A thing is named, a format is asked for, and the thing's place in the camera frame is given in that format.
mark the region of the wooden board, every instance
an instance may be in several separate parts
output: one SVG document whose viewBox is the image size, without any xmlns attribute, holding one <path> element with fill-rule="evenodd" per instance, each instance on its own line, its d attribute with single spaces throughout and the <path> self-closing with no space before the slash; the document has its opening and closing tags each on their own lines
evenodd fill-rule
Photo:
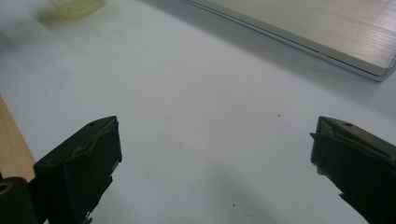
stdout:
<svg viewBox="0 0 396 224">
<path fill-rule="evenodd" d="M 30 181 L 35 177 L 35 160 L 1 96 L 0 127 L 1 176 L 21 176 Z"/>
</svg>

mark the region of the yellow container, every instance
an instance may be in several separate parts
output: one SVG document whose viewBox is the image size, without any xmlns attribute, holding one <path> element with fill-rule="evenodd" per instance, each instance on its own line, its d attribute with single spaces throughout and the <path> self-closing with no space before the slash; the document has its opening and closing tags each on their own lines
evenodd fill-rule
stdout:
<svg viewBox="0 0 396 224">
<path fill-rule="evenodd" d="M 69 18 L 88 16 L 105 5 L 105 0 L 49 0 L 59 15 Z"/>
</svg>

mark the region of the white tabletop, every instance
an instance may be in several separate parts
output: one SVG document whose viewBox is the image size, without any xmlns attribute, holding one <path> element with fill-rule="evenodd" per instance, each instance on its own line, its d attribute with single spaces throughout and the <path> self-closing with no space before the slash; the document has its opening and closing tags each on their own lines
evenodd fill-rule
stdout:
<svg viewBox="0 0 396 224">
<path fill-rule="evenodd" d="M 310 162 L 318 116 L 396 145 L 396 76 L 358 77 L 178 0 L 52 20 L 0 2 L 0 93 L 38 160 L 117 115 L 123 162 L 94 224 L 361 224 Z"/>
</svg>

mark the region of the silver laptop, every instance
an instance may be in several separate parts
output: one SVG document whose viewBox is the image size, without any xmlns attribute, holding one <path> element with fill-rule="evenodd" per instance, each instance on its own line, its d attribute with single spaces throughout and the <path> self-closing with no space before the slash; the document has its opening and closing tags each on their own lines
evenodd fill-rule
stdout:
<svg viewBox="0 0 396 224">
<path fill-rule="evenodd" d="M 393 0 L 185 0 L 382 81 L 396 70 Z"/>
</svg>

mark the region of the black plastic part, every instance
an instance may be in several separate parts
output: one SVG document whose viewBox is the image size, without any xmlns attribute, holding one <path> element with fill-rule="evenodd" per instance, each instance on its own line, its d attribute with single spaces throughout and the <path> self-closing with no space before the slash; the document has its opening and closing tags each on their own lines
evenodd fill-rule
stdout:
<svg viewBox="0 0 396 224">
<path fill-rule="evenodd" d="M 396 223 L 396 147 L 338 120 L 320 117 L 311 161 L 371 224 Z"/>
<path fill-rule="evenodd" d="M 23 178 L 0 180 L 0 223 L 38 224 L 28 185 Z"/>
<path fill-rule="evenodd" d="M 91 122 L 35 164 L 32 188 L 41 189 L 49 223 L 87 221 L 121 161 L 118 127 L 116 117 Z"/>
</svg>

